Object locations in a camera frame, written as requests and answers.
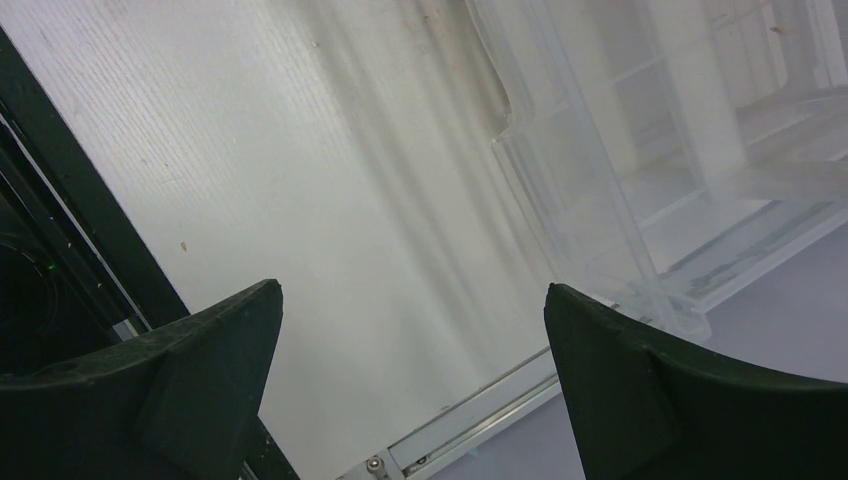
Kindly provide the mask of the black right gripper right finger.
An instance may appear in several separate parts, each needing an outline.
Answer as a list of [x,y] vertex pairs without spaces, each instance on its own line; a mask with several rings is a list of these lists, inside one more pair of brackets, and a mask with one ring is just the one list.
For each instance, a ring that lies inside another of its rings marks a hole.
[[847,387],[737,360],[565,284],[544,322],[589,479],[843,479]]

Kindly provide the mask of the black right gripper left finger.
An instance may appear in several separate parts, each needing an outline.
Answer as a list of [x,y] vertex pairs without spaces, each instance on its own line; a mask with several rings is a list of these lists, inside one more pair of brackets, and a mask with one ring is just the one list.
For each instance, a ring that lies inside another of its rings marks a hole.
[[5,479],[236,479],[283,320],[274,279],[1,380]]

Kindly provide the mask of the white plastic drawer organizer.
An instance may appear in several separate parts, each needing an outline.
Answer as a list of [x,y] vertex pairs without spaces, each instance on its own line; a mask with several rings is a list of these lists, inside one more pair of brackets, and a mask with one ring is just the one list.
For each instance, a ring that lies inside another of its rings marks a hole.
[[692,342],[847,220],[843,1],[472,1],[562,282]]

